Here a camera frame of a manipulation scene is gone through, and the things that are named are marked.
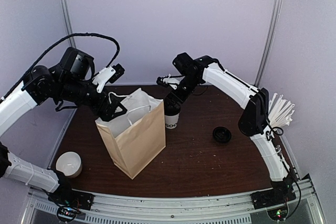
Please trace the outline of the brown paper bag white handles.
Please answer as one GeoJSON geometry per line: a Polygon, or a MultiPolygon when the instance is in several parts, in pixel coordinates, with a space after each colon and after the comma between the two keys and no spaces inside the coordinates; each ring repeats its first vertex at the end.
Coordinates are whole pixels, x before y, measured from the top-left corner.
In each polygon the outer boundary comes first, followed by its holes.
{"type": "Polygon", "coordinates": [[[126,114],[108,122],[96,119],[96,127],[113,163],[134,179],[165,147],[164,100],[141,88],[121,98],[126,114]]]}

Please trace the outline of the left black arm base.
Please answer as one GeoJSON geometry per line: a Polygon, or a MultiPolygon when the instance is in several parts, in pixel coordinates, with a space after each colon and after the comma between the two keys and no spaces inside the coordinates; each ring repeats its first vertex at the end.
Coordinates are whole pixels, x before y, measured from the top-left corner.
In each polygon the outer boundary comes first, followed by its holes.
{"type": "Polygon", "coordinates": [[[56,204],[82,210],[90,210],[94,200],[91,193],[73,190],[67,180],[60,180],[56,190],[47,192],[47,195],[56,204]]]}

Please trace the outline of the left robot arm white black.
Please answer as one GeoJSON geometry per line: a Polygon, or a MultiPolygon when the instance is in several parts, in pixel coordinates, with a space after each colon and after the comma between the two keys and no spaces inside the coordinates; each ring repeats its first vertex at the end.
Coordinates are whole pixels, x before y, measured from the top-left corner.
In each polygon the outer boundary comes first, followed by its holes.
{"type": "MultiPolygon", "coordinates": [[[[33,66],[1,99],[1,133],[4,134],[24,114],[47,99],[53,99],[57,105],[56,111],[65,109],[65,101],[74,103],[75,107],[88,106],[105,122],[126,114],[122,99],[110,95],[105,88],[106,83],[114,83],[124,74],[124,68],[117,64],[96,73],[93,61],[89,54],[69,47],[55,66],[33,66]]],[[[76,199],[62,172],[23,161],[5,145],[1,145],[1,177],[54,193],[64,205],[71,205],[76,199]]]]}

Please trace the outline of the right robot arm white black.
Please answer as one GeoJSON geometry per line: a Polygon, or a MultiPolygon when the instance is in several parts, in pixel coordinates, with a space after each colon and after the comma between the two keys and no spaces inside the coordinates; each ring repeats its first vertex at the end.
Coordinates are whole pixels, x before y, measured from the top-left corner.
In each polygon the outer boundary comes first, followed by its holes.
{"type": "Polygon", "coordinates": [[[294,182],[290,166],[285,161],[281,149],[275,147],[272,140],[284,131],[280,123],[276,123],[269,108],[271,105],[283,104],[269,99],[267,89],[259,89],[226,70],[216,58],[202,56],[192,59],[187,53],[177,55],[173,60],[178,76],[159,77],[157,84],[171,87],[171,92],[164,98],[165,116],[180,113],[181,105],[194,92],[195,88],[209,83],[231,97],[242,109],[238,122],[239,130],[249,137],[258,148],[269,171],[273,189],[269,192],[272,203],[279,204],[289,196],[289,188],[294,182]]]}

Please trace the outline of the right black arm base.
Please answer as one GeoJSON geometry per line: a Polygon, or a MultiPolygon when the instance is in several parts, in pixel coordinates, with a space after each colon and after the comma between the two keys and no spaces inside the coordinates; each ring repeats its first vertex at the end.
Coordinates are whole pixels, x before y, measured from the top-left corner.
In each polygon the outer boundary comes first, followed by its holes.
{"type": "Polygon", "coordinates": [[[295,200],[296,194],[292,186],[294,182],[295,180],[288,175],[282,181],[271,181],[271,189],[252,193],[251,200],[254,209],[268,208],[295,200]]]}

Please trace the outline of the white paper coffee cup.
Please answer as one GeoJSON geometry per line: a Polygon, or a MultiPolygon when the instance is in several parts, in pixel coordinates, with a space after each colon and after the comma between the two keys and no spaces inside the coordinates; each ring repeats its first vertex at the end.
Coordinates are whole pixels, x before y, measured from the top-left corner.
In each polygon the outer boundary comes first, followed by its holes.
{"type": "Polygon", "coordinates": [[[175,115],[175,116],[165,116],[165,127],[167,129],[176,128],[177,124],[178,124],[179,116],[180,116],[180,114],[175,115]]]}

